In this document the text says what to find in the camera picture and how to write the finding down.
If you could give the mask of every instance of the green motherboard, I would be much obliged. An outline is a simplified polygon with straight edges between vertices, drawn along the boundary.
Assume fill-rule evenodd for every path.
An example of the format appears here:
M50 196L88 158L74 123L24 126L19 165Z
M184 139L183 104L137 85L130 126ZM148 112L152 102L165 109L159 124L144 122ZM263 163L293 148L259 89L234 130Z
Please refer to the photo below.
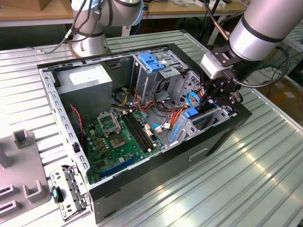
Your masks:
M146 124L146 120L143 118L140 111L134 111L132 116L141 124L141 126ZM103 177L121 171L127 166L139 162L164 149L159 138L154 135L152 138L149 138L149 140L155 147L150 152L143 151L135 140L131 130L126 126L123 118L120 115L117 115L116 118L121 127L121 132L111 134L107 138L97 120L92 124L84 126L88 142L86 157L90 164L90 169L87 172L90 184L96 183ZM103 118L101 123L103 124L103 129L105 125L106 128L114 126L111 117Z

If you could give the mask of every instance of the blue cable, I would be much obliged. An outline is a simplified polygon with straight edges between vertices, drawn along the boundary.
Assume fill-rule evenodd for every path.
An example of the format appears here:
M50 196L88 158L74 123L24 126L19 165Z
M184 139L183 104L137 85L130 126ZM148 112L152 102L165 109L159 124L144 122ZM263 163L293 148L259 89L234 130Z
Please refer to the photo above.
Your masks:
M198 102L200 102L200 98L199 98L199 96L198 96L195 92L193 92L193 91L188 92L187 95L186 95L186 101L187 101L187 103L188 103L191 107L193 107L194 105L191 103L191 101L190 101L190 99L189 99L189 95L192 95L193 97L196 98L196 100L197 100Z
M157 128L158 126L160 126L160 124L155 124L152 126L151 130L155 130L155 128Z
M140 29L140 25L141 25L141 21L140 21L140 23L139 23L139 26L138 26L138 28L137 28L137 31L135 31L135 33L134 33L133 35L137 34L137 32L138 32L139 29Z

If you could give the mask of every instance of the expansion slot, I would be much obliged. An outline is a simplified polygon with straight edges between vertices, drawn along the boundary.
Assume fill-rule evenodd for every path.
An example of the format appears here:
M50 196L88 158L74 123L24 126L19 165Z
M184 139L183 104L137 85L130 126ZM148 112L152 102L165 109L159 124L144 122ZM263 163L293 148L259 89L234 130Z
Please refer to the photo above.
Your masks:
M111 168L111 169L103 172L103 173L100 173L99 177L101 178L101 177L105 177L105 176L111 175L111 174L119 171L120 169L123 169L124 167L129 166L130 164L133 163L133 161L134 161L135 158L136 158L136 156L132 157L131 159L129 159L129 160L127 160L127 161L125 161L125 162L123 162L123 163L121 163L121 164L119 164L119 165L117 165L117 166L115 166L115 167L113 167L113 168Z

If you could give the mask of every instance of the wooden table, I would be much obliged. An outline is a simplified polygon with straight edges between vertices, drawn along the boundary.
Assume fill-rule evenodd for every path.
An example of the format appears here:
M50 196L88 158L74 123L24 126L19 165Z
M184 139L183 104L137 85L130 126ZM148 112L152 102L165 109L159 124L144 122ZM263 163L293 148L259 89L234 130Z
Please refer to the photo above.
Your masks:
M219 21L221 21L229 15L245 10L245 8L237 0L233 0L225 8L218 8L215 16L220 16ZM203 17L205 12L204 7L199 7L196 4L179 6L173 2L151 2L148 19ZM143 19L147 19L146 12L144 12ZM0 27L68 24L72 21L69 0L52 0L41 12L11 6L3 6L3 9L0 9ZM122 36L128 36L130 29L130 26L123 26ZM217 35L218 30L215 29L209 44L214 42Z
M40 12L12 6L0 9L0 27L69 24L72 21L69 0L52 0Z

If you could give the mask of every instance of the chrome robot base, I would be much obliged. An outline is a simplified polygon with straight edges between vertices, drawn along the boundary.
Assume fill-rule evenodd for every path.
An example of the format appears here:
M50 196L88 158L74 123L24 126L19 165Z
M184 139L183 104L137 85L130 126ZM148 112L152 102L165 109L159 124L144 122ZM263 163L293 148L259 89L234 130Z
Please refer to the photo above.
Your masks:
M85 38L85 36L76 34L73 40L80 40L83 38ZM81 42L70 43L70 49L75 57L88 57L110 53L104 33L97 37L87 38Z

